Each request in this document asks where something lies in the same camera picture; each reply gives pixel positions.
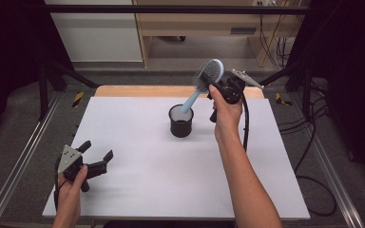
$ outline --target person's right hand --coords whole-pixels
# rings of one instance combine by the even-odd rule
[[[218,110],[218,118],[215,126],[215,137],[218,143],[228,138],[239,136],[239,122],[242,113],[242,101],[236,104],[228,104],[221,93],[212,85],[209,86],[210,95],[214,100],[214,109]]]

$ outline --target white tabletop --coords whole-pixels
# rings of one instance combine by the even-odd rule
[[[72,147],[90,140],[85,163],[113,150],[107,173],[88,180],[82,217],[97,219],[233,219],[229,189],[209,121],[213,102],[193,105],[192,132],[170,133],[168,110],[186,98],[93,97]],[[249,99],[248,156],[282,219],[309,219],[271,106]],[[244,119],[240,121],[243,129]],[[52,194],[43,216],[56,214]]]

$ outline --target hand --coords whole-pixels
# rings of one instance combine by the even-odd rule
[[[76,176],[75,182],[59,175],[58,182],[62,187],[59,192],[57,215],[52,227],[75,227],[81,215],[80,191],[87,176],[87,165],[84,165]]]
[[[218,120],[215,126],[216,140],[218,143],[222,143],[223,140],[229,138],[231,134],[238,137],[242,101],[240,100],[236,104],[228,104],[214,86],[210,85],[209,91],[214,100],[214,109],[218,110]]]

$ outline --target finger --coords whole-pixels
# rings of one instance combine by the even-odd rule
[[[223,97],[221,96],[221,93],[214,86],[210,85],[209,91],[210,91],[210,95],[212,96],[214,104],[217,109],[226,105],[226,102],[224,101]]]
[[[62,184],[64,181],[67,181],[67,179],[65,178],[64,174],[58,175],[58,182],[60,184]]]
[[[72,188],[80,189],[83,181],[85,181],[87,176],[87,165],[83,165],[81,170],[79,170],[78,175],[76,175],[75,181],[73,182]]]

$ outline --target black cup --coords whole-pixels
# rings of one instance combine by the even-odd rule
[[[192,118],[194,117],[192,108],[185,114],[181,112],[182,106],[182,104],[174,105],[168,111],[168,117],[171,122],[171,133],[179,138],[187,137],[191,133]]]

